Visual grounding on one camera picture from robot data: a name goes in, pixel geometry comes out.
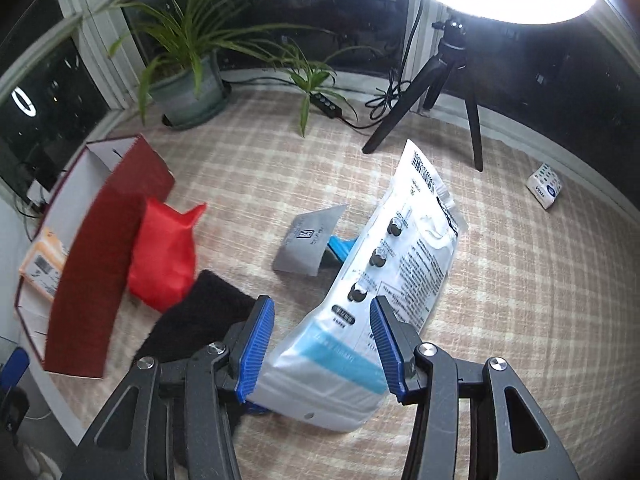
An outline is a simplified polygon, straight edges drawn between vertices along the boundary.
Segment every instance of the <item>plant pot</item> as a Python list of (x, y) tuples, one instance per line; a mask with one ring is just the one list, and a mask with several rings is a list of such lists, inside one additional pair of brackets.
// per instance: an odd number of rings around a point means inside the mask
[(174, 129), (185, 130), (205, 123), (226, 106), (229, 92), (220, 78), (217, 53), (203, 57), (201, 62), (202, 84), (197, 95), (190, 69), (149, 85), (149, 95)]

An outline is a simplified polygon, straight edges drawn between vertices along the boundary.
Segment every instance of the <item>green leaf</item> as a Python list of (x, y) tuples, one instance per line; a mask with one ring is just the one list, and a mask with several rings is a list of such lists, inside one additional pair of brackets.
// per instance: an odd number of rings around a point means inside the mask
[(306, 130), (306, 122), (309, 118), (309, 94), (305, 94), (305, 97), (302, 99), (302, 106), (300, 107), (300, 133), (302, 136), (305, 136)]
[(348, 52), (350, 50), (370, 50), (372, 52), (375, 52), (376, 54), (380, 54), (381, 56), (383, 55), (382, 52), (380, 52), (378, 49), (372, 47), (372, 46), (367, 46), (367, 45), (355, 45), (355, 46), (347, 46), (345, 48), (341, 48), (340, 50), (336, 50), (333, 54), (331, 54), (330, 56), (324, 58), (324, 63), (328, 63), (330, 59), (333, 59), (336, 56), (340, 56), (340, 54), (344, 54), (345, 52)]
[(326, 79), (330, 76), (327, 71), (321, 70), (319, 72), (314, 72), (311, 77), (311, 84), (309, 86), (309, 90), (313, 91), (318, 88), (322, 83), (326, 81)]
[(260, 53), (261, 56), (264, 57), (264, 61), (270, 64), (274, 64), (278, 60), (277, 54), (274, 54), (274, 49), (268, 50), (263, 45), (269, 46), (269, 43), (273, 44), (273, 41), (268, 43), (258, 42), (255, 40), (247, 40), (247, 41), (236, 41), (237, 44), (241, 46), (245, 46), (247, 48), (254, 49), (256, 52)]
[(128, 4), (118, 4), (117, 7), (127, 8), (132, 7), (133, 9), (138, 9), (145, 14), (148, 14), (155, 20), (157, 20), (161, 25), (164, 25), (166, 28), (173, 30), (174, 32), (180, 31), (180, 25), (175, 20), (175, 18), (168, 12), (164, 10), (154, 9), (153, 7), (143, 4), (141, 2), (131, 2)]
[(182, 50), (184, 48), (184, 38), (181, 35), (175, 35), (162, 25), (155, 23), (144, 23), (138, 27), (139, 32), (144, 32), (154, 38), (169, 54), (179, 58), (184, 57)]
[(180, 20), (183, 20), (184, 19), (184, 13), (182, 12), (182, 9), (180, 8), (180, 5), (178, 5), (178, 2), (176, 2), (175, 0), (171, 0), (171, 3), (174, 4), (175, 12), (178, 14), (178, 17), (180, 18)]
[(207, 5), (203, 5), (202, 8), (199, 8), (197, 12), (194, 13), (193, 21), (197, 27), (204, 26), (209, 17), (219, 13), (220, 16), (225, 16), (225, 12), (228, 12), (228, 9), (233, 9), (238, 4), (238, 0), (218, 0), (215, 3), (211, 3), (208, 1)]
[(194, 52), (191, 53), (191, 69), (193, 70), (193, 79), (195, 81), (196, 99), (200, 97), (200, 87), (202, 86), (202, 62)]
[(309, 66), (315, 70), (324, 70), (325, 72), (330, 72), (335, 74), (335, 70), (331, 68), (327, 63), (322, 61), (309, 61)]
[(296, 61), (300, 60), (300, 47), (295, 43), (286, 43), (282, 45), (282, 50), (289, 54), (292, 59)]
[(299, 76), (293, 70), (287, 71), (291, 80), (303, 91), (306, 92), (306, 88), (308, 86), (307, 81), (305, 81), (302, 76)]
[(242, 14), (249, 7), (251, 7), (251, 3), (249, 3), (249, 2), (245, 2), (244, 4), (237, 5), (235, 9), (230, 9), (229, 11), (227, 11), (224, 14), (222, 14), (221, 16), (219, 16), (211, 24), (207, 24), (206, 25), (207, 30), (219, 30), (220, 27), (222, 27), (222, 25), (224, 25), (227, 22), (230, 22), (236, 16)]
[(311, 77), (313, 75), (311, 65), (309, 65), (308, 60), (306, 60), (305, 53), (302, 52), (302, 49), (298, 46), (298, 44), (293, 40), (291, 41), (293, 42), (293, 45), (295, 45), (296, 58), (299, 60), (299, 66), (297, 68), (305, 72), (306, 80), (311, 83)]
[(235, 41), (211, 41), (208, 45), (208, 48), (204, 49), (203, 52), (210, 52), (211, 50), (214, 50), (216, 48), (228, 48), (229, 50), (242, 52), (243, 54), (247, 54), (248, 56), (267, 61), (267, 59), (257, 50), (236, 43)]
[(124, 39), (127, 36), (130, 36), (130, 35), (131, 35), (131, 32), (128, 32), (127, 34), (123, 34), (116, 41), (114, 41), (113, 44), (109, 47), (109, 51), (108, 51), (107, 55), (109, 57), (113, 57), (115, 55), (116, 51), (120, 48), (120, 45), (122, 44)]
[(142, 124), (145, 124), (146, 96), (149, 92), (149, 85), (151, 85), (151, 78), (153, 77), (156, 69), (160, 65), (165, 63), (167, 62), (165, 60), (162, 60), (160, 56), (155, 57), (140, 74), (140, 86), (138, 88), (138, 107), (140, 108), (140, 118), (142, 119)]
[(319, 30), (317, 27), (311, 27), (309, 25), (294, 25), (292, 23), (263, 23), (261, 25), (252, 25), (251, 27), (220, 29), (215, 33), (225, 39), (228, 39), (256, 34), (258, 32), (267, 32), (268, 30), (281, 30), (284, 28)]

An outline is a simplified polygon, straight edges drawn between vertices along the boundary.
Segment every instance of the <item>tripod leg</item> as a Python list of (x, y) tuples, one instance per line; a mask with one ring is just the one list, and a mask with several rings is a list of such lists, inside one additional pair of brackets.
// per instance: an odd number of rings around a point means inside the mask
[(376, 131), (373, 132), (373, 135), (369, 137), (369, 140), (362, 148), (362, 153), (375, 152), (376, 148), (385, 140), (389, 132), (400, 122), (400, 119), (411, 109), (424, 91), (431, 86), (437, 76), (446, 69), (446, 63), (441, 61), (439, 57), (434, 56), (428, 60), (414, 80), (411, 81), (411, 84), (402, 93), (389, 114), (380, 123), (380, 126), (378, 126)]
[(437, 76), (429, 89), (427, 90), (427, 95), (424, 98), (424, 103), (422, 104), (422, 110), (431, 110), (433, 105), (436, 104), (436, 100), (438, 96), (442, 92), (442, 88), (444, 87), (444, 83), (447, 82), (449, 78), (449, 74), (451, 74), (451, 70), (453, 69), (452, 65), (447, 66), (447, 69), (443, 71), (441, 74)]
[(482, 138), (480, 136), (480, 117), (478, 116), (478, 102), (476, 102), (476, 90), (474, 81), (469, 72), (469, 68), (463, 68), (465, 79), (465, 106), (466, 116), (469, 119), (469, 129), (471, 130), (471, 145), (474, 149), (474, 164), (476, 170), (482, 171)]

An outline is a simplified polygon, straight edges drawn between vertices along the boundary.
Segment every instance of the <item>floor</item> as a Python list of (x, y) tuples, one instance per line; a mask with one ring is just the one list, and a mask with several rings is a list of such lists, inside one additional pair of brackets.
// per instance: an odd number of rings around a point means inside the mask
[[(176, 184), (168, 203), (206, 202), (194, 231), (198, 268), (276, 303), (273, 341), (318, 305), (335, 271), (304, 278), (271, 270), (298, 213), (348, 203), (336, 234), (354, 237), (385, 192), (410, 138), (437, 168), (469, 231), (427, 336), (455, 357), (505, 357), (562, 439), (583, 480), (629, 478), (640, 442), (640, 228), (565, 182), (544, 211), (525, 188), (539, 162), (485, 139), (483, 173), (468, 131), (411, 114), (373, 155), (365, 137), (312, 113), (297, 133), (299, 97), (246, 89), (220, 116), (168, 131), (151, 111), (118, 136), (143, 132)], [(102, 381), (54, 376), (90, 424), (158, 314), (124, 302)], [(468, 407), (462, 405), (457, 478), (466, 478)], [(399, 478), (414, 410), (389, 397), (362, 428), (336, 434), (279, 415), (245, 417), (236, 451), (245, 480)]]
[[(0, 337), (0, 364), (6, 361), (15, 346), (15, 343)], [(54, 466), (50, 466), (53, 472), (64, 471), (76, 446), (51, 413), (30, 371), (25, 372), (18, 386), (29, 399), (29, 411), (18, 429), (18, 442), (49, 457), (54, 463)]]

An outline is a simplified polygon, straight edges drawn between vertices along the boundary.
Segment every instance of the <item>red bag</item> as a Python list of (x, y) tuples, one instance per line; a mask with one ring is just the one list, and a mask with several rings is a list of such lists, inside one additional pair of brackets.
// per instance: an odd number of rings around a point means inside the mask
[(133, 246), (127, 285), (131, 293), (160, 312), (181, 301), (194, 282), (193, 226), (206, 204), (181, 214), (153, 197)]

